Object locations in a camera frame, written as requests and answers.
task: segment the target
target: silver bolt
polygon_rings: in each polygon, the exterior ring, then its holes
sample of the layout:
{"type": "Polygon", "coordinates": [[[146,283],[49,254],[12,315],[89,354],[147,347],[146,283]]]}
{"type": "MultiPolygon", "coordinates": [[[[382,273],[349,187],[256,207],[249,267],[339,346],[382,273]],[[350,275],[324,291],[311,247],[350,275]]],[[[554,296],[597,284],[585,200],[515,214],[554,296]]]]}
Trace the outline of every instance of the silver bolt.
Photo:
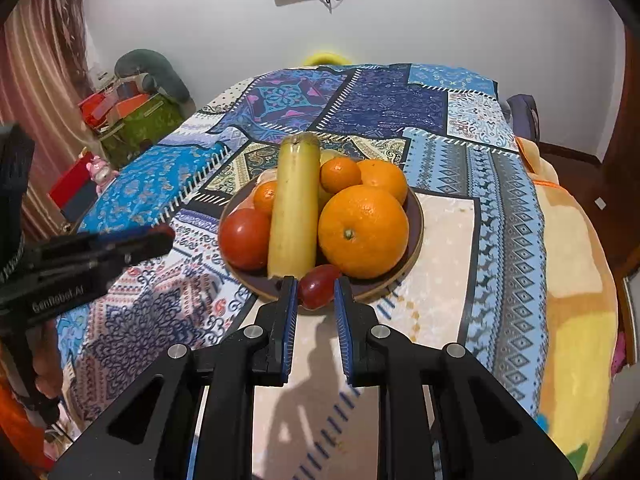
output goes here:
{"type": "Polygon", "coordinates": [[[384,339],[385,337],[389,337],[391,335],[391,330],[388,326],[376,325],[371,329],[371,335],[373,337],[377,337],[378,339],[384,339]]]}
{"type": "Polygon", "coordinates": [[[447,354],[449,354],[451,357],[455,357],[456,359],[462,357],[465,353],[465,347],[459,345],[458,343],[453,343],[447,346],[447,354]]]}
{"type": "Polygon", "coordinates": [[[169,349],[166,351],[166,353],[171,359],[180,359],[187,353],[187,347],[181,344],[172,345],[169,346],[169,349]]]}
{"type": "Polygon", "coordinates": [[[245,328],[242,333],[247,336],[249,339],[255,339],[257,337],[260,337],[262,335],[262,332],[264,332],[264,330],[262,329],[261,326],[258,325],[249,325],[247,328],[245,328]]]}

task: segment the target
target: wooden floor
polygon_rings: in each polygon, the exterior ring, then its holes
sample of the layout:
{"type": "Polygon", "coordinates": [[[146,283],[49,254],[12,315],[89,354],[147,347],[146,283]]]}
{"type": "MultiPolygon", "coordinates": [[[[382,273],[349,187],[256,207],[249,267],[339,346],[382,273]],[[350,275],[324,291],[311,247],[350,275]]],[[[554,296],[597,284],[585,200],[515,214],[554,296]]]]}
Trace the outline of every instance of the wooden floor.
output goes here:
{"type": "Polygon", "coordinates": [[[640,244],[640,200],[612,186],[602,168],[589,162],[542,153],[558,172],[560,185],[582,206],[595,228],[613,270],[640,244]],[[600,210],[595,200],[607,206],[600,210]]]}

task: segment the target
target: round brown plate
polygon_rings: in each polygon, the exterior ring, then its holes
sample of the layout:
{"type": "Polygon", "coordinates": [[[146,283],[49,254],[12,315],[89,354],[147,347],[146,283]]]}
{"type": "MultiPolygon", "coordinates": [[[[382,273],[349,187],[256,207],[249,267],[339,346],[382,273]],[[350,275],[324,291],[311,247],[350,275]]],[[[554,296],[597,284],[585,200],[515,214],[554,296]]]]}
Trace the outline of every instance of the round brown plate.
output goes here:
{"type": "MultiPolygon", "coordinates": [[[[222,212],[221,221],[223,221],[245,198],[247,198],[252,190],[254,190],[255,183],[258,177],[252,178],[247,182],[240,191],[233,195],[232,199],[226,205],[222,212]]],[[[402,206],[407,218],[409,219],[409,242],[406,247],[406,251],[400,258],[400,261],[389,272],[382,274],[372,280],[357,280],[350,278],[351,290],[356,301],[363,301],[367,298],[375,296],[382,291],[387,285],[391,284],[394,280],[397,280],[414,265],[420,254],[420,248],[422,247],[422,234],[424,232],[424,217],[422,215],[422,207],[420,202],[411,188],[402,206]]],[[[257,270],[255,272],[249,272],[247,270],[236,269],[225,261],[232,274],[249,290],[257,294],[258,296],[265,298],[266,300],[274,301],[278,299],[279,294],[279,281],[276,279],[267,279],[266,269],[257,270]]],[[[316,265],[325,264],[327,261],[324,259],[324,255],[318,248],[318,259],[316,265]]]]}

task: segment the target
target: curtain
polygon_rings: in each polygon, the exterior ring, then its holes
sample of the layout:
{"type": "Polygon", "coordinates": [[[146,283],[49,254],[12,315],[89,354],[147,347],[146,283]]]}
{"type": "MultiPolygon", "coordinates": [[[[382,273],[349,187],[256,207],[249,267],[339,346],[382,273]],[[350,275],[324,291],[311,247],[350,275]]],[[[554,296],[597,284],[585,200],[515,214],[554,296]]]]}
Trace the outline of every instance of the curtain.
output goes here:
{"type": "Polygon", "coordinates": [[[0,28],[0,122],[16,121],[35,141],[22,203],[27,239],[60,234],[65,219],[47,195],[85,146],[104,156],[78,103],[86,77],[82,0],[20,0],[0,28]]]}

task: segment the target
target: grape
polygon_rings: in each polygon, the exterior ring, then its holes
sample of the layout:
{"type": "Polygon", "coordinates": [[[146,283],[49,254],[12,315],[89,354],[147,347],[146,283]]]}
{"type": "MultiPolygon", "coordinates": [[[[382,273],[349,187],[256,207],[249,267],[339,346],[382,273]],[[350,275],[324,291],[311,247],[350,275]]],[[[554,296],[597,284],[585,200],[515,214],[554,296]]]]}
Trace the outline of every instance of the grape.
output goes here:
{"type": "Polygon", "coordinates": [[[329,264],[311,269],[298,284],[302,305],[307,310],[316,310],[329,303],[334,298],[334,282],[340,276],[340,269],[329,264]]]}

